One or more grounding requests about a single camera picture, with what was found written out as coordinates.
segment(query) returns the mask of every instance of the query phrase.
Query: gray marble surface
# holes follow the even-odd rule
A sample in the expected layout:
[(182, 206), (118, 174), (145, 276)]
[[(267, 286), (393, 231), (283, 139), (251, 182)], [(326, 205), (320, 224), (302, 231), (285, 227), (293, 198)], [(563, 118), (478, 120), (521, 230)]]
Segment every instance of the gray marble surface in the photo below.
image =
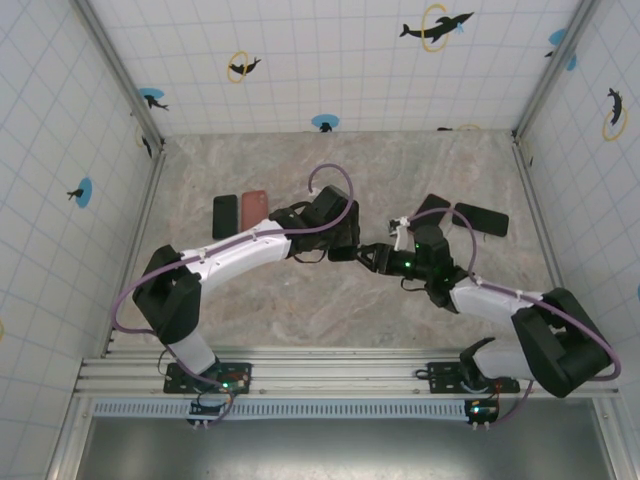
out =
[[(136, 263), (139, 277), (154, 250), (212, 242), (212, 199), (264, 189), (274, 210), (306, 200), (308, 173), (334, 162), (351, 175), (360, 203), (361, 242), (388, 242), (391, 218), (413, 213), (429, 193), (510, 217), (505, 238), (476, 234), (475, 271), (522, 289), (551, 286), (507, 132), (367, 132), (241, 134), (174, 137)], [(323, 170), (316, 186), (346, 189)], [(457, 263), (471, 257), (467, 230), (441, 227)], [(146, 324), (129, 300), (127, 326)], [(436, 308), (426, 293), (407, 293), (400, 279), (372, 274), (357, 263), (265, 265), (203, 299), (200, 331), (217, 345), (463, 347), (488, 335), (512, 333), (489, 321)], [(121, 343), (154, 342), (115, 335)]]

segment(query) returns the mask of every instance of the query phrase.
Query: yellow ring decal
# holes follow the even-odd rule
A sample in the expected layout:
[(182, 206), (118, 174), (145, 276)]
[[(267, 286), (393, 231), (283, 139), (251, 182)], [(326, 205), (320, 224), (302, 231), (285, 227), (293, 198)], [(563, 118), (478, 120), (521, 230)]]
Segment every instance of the yellow ring decal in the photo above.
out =
[[(242, 76), (237, 79), (234, 80), (231, 77), (231, 65), (233, 64), (233, 61), (238, 58), (240, 55), (242, 55), (244, 57), (244, 69), (242, 71)], [(233, 57), (231, 57), (231, 60), (229, 60), (229, 65), (227, 65), (227, 78), (229, 79), (229, 81), (231, 83), (240, 83), (242, 80), (244, 80), (244, 77), (246, 77), (247, 75), (247, 68), (249, 68), (249, 54), (247, 52), (245, 52), (244, 50), (240, 50), (239, 52), (236, 52)]]
[(142, 148), (142, 129), (140, 128), (140, 124), (136, 126), (136, 129), (133, 132), (133, 139), (136, 141), (138, 148)]
[(609, 119), (611, 117), (613, 117), (613, 111), (609, 112), (607, 114), (607, 116), (604, 119), (604, 123), (602, 124), (602, 137), (607, 141), (607, 142), (613, 142), (615, 140), (618, 139), (618, 137), (620, 135), (622, 135), (622, 132), (624, 132), (627, 128), (627, 122), (629, 121), (629, 113), (627, 112), (627, 109), (622, 107), (622, 112), (624, 113), (624, 122), (622, 122), (622, 128), (620, 129), (620, 131), (614, 135), (613, 137), (608, 137), (607, 136), (607, 124), (609, 123)]
[(433, 5), (431, 5), (429, 8), (427, 8), (424, 11), (424, 15), (422, 16), (422, 29), (420, 30), (420, 38), (422, 39), (422, 48), (424, 48), (425, 52), (429, 52), (429, 53), (439, 52), (440, 50), (442, 50), (444, 47), (447, 46), (447, 42), (449, 41), (449, 34), (448, 33), (444, 36), (444, 42), (438, 48), (431, 48), (431, 47), (427, 46), (427, 44), (424, 41), (424, 27), (425, 27), (424, 24), (425, 24), (425, 21), (427, 20), (427, 15), (429, 15), (429, 12), (431, 10), (433, 10), (434, 8), (439, 8), (444, 13), (447, 13), (447, 9), (444, 8), (442, 5), (440, 5), (439, 3), (434, 3)]

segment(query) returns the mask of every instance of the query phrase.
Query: pink smartphone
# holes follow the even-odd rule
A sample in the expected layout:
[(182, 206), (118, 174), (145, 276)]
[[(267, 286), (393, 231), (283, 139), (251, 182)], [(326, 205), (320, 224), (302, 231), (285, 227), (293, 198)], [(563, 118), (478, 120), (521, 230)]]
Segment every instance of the pink smartphone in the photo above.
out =
[(255, 227), (269, 216), (267, 192), (255, 190), (242, 194), (242, 231)]

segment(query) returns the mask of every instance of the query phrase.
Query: smartphone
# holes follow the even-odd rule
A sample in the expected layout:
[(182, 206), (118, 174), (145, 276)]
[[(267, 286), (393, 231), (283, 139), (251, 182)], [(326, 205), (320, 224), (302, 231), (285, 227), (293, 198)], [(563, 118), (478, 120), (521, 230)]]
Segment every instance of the smartphone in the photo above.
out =
[[(509, 216), (504, 213), (494, 212), (486, 208), (474, 207), (466, 203), (457, 203), (455, 210), (464, 215), (471, 228), (478, 232), (488, 233), (497, 237), (506, 237), (509, 229)], [(453, 216), (453, 224), (464, 227), (465, 224), (460, 218)]]
[(213, 199), (213, 238), (222, 240), (238, 233), (238, 197), (221, 195)]
[(269, 202), (267, 192), (255, 190), (242, 194), (242, 231), (255, 227), (269, 216)]
[[(430, 193), (425, 198), (422, 205), (416, 212), (416, 214), (424, 212), (426, 210), (431, 210), (432, 208), (449, 208), (451, 206), (451, 202), (447, 202), (444, 198), (440, 198), (437, 195)], [(438, 226), (442, 221), (442, 217), (444, 217), (446, 212), (441, 213), (432, 213), (431, 215), (426, 215), (422, 218), (414, 220), (409, 224), (408, 230), (410, 232), (415, 232), (418, 227), (422, 227), (424, 225), (433, 225)]]

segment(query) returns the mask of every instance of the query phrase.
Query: robotic arm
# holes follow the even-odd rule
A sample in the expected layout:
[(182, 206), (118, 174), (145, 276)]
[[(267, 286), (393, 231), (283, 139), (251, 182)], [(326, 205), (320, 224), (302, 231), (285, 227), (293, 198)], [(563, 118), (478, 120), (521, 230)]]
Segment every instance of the robotic arm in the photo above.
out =
[[(519, 342), (483, 339), (462, 352), (461, 372), (472, 389), (482, 388), (492, 379), (512, 377), (537, 380), (551, 394), (565, 397), (611, 364), (609, 355), (590, 336), (520, 298), (520, 294), (512, 298), (480, 288), (477, 280), (454, 264), (449, 244), (438, 227), (418, 228), (414, 251), (382, 243), (358, 246), (359, 206), (354, 201), (347, 215), (330, 229), (287, 234), (326, 225), (337, 219), (347, 205), (347, 195), (328, 186), (313, 202), (276, 210), (248, 232), (221, 242), (183, 252), (164, 246), (154, 253), (145, 274), (184, 258), (199, 256), (200, 261), (169, 270), (140, 285), (133, 294), (134, 302), (160, 341), (190, 371), (207, 377), (215, 374), (219, 360), (196, 328), (202, 296), (260, 265), (321, 250), (328, 252), (330, 261), (358, 260), (374, 273), (421, 280), (436, 306), (514, 328)], [(247, 234), (253, 239), (246, 241)], [(228, 248), (219, 251), (223, 246)], [(211, 255), (214, 248), (218, 253)], [(556, 288), (545, 294), (520, 293), (553, 305), (602, 337), (569, 291)]]

